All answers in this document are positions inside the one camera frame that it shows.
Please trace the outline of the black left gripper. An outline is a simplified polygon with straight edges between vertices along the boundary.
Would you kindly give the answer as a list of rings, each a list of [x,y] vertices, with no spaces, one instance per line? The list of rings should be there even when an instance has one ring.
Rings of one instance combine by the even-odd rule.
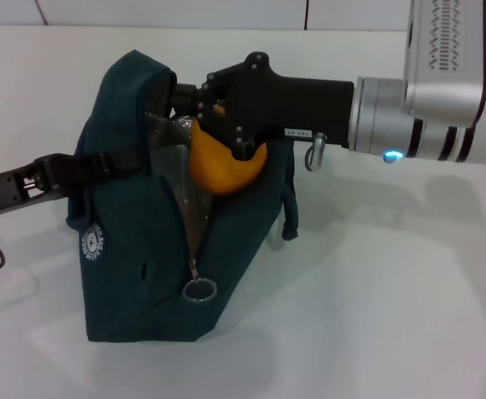
[[[44,201],[43,191],[31,197],[30,190],[76,190],[140,170],[143,161],[136,148],[82,156],[47,155],[0,173],[0,214]]]

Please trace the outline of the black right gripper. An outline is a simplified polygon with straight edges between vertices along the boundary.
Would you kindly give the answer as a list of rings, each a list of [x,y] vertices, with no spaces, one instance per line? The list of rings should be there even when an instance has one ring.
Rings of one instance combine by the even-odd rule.
[[[254,52],[237,66],[208,73],[201,86],[176,83],[170,119],[196,116],[235,160],[250,161],[270,140],[323,134],[327,144],[346,145],[353,95],[351,81],[281,76],[266,53]]]

